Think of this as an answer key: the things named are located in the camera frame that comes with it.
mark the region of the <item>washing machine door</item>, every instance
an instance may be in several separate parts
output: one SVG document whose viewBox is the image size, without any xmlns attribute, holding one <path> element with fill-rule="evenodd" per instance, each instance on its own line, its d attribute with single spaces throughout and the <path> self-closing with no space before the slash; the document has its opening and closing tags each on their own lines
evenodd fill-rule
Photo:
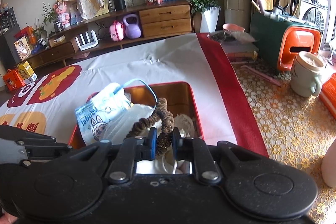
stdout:
<svg viewBox="0 0 336 224">
<path fill-rule="evenodd" d="M 321 31 L 321 36 L 323 36 L 324 29 L 326 26 L 326 19 L 324 18 L 323 14 L 320 12 L 319 8 L 311 7 L 309 8 L 303 18 L 303 20 L 309 21 L 314 23 L 317 28 Z"/>
</svg>

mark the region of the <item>pink bowl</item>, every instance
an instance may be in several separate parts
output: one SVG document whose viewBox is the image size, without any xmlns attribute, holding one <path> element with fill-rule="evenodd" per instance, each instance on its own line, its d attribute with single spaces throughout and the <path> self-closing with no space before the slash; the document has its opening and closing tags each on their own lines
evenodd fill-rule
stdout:
<svg viewBox="0 0 336 224">
<path fill-rule="evenodd" d="M 223 30 L 244 32 L 245 28 L 240 27 L 236 24 L 226 23 L 226 24 L 223 24 Z"/>
</svg>

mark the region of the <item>drawer handle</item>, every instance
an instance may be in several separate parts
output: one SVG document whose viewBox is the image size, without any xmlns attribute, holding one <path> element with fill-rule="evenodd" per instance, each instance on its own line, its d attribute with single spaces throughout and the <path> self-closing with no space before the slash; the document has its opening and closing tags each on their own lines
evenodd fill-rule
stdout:
<svg viewBox="0 0 336 224">
<path fill-rule="evenodd" d="M 171 26 L 162 26 L 161 27 L 161 30 L 164 30 L 164 29 L 170 29 L 170 28 L 173 28 L 174 26 L 173 25 L 171 25 Z"/>
</svg>

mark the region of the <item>wooden tv cabinet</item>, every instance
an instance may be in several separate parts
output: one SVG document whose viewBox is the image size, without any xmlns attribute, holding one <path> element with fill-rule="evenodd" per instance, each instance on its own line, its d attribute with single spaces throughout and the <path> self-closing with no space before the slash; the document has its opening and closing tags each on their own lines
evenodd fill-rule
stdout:
<svg viewBox="0 0 336 224">
<path fill-rule="evenodd" d="M 72 25 L 65 30 L 55 33 L 49 40 L 55 40 L 65 36 L 65 41 L 46 50 L 42 50 L 27 58 L 31 67 L 38 68 L 54 62 L 63 61 L 66 66 L 66 59 L 78 56 L 87 52 L 98 51 L 124 44 L 151 40 L 155 38 L 172 37 L 176 35 L 191 33 L 194 31 L 193 15 L 190 12 L 192 6 L 185 0 L 166 1 L 160 5 L 139 5 L 128 7 L 121 11 L 113 11 L 104 15 Z M 137 13 L 140 18 L 142 36 L 136 39 L 125 37 L 121 41 L 114 42 L 110 37 L 100 39 L 96 47 L 80 51 L 75 37 L 88 29 L 88 24 L 99 22 L 108 18 L 122 18 L 126 14 Z"/>
</svg>

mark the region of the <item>floral lace tablecloth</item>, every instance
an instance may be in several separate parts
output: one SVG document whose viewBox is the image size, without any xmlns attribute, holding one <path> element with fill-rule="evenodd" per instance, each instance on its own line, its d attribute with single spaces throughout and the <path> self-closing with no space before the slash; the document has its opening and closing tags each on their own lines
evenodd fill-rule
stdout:
<svg viewBox="0 0 336 224">
<path fill-rule="evenodd" d="M 251 67 L 268 75 L 258 60 Z M 304 170 L 314 177 L 319 195 L 310 217 L 319 224 L 336 223 L 336 188 L 328 187 L 321 176 L 321 162 L 336 138 L 336 121 L 317 97 L 303 98 L 290 86 L 290 73 L 273 76 L 278 87 L 234 65 L 271 159 Z"/>
</svg>

